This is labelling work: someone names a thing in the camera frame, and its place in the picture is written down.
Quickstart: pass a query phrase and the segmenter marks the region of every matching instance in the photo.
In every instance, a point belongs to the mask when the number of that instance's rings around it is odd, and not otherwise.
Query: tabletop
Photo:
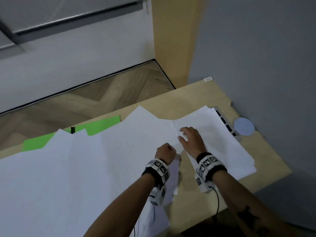
[[[214,80],[207,82],[202,80],[79,124],[117,115],[123,121],[139,105],[161,119],[179,119],[205,105],[218,106],[230,123],[240,117],[231,107],[231,100]],[[258,131],[251,136],[243,136],[240,144],[255,160],[257,169],[256,173],[240,180],[240,183],[249,191],[254,193],[292,173]],[[0,151],[0,159],[18,153],[21,149],[22,144]],[[216,213],[215,192],[201,193],[195,182],[194,174],[195,170],[184,151],[181,153],[178,195],[174,196],[173,203],[165,207],[171,222],[168,230],[170,233],[180,233]],[[220,194],[219,198],[219,211],[222,211],[227,206]]]

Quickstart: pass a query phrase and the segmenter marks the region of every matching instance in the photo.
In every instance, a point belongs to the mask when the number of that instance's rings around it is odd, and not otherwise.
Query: wrist-worn device
[[[212,177],[215,172],[219,170],[225,170],[224,164],[220,162],[215,156],[209,152],[201,153],[197,157],[197,169],[195,174],[195,180],[199,185],[200,191],[202,193],[208,193],[215,185],[212,181]]]
[[[153,205],[161,206],[167,191],[165,183],[170,176],[168,165],[162,159],[153,159],[148,162],[142,175],[147,173],[155,178],[155,187],[149,195],[149,200]]]

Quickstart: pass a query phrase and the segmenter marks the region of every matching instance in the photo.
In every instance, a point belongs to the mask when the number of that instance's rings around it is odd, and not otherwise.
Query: green sheet
[[[83,129],[86,129],[88,135],[95,135],[95,134],[97,134],[101,131],[104,131],[105,129],[107,129],[111,126],[114,126],[120,122],[121,122],[120,117],[114,116],[111,118],[102,119],[102,120],[94,121],[91,123],[76,126],[76,132],[81,131]],[[65,131],[70,133],[70,128],[65,129]],[[54,135],[55,135],[55,132],[47,134],[47,135],[35,137],[35,138],[29,139],[29,140],[25,140],[23,142],[22,151],[41,149],[49,142],[49,140]]]

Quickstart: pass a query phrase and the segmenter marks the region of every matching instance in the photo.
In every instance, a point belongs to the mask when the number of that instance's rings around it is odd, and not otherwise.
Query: person's left arm
[[[175,155],[176,150],[166,143],[157,149],[155,158],[169,165]],[[129,236],[154,187],[155,178],[149,173],[142,175],[102,212],[84,237]]]

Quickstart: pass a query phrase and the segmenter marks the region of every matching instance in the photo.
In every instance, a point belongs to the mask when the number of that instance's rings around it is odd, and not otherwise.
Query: white label
[[[204,78],[204,81],[209,81],[209,80],[213,80],[213,78],[211,76],[207,77],[207,78]]]

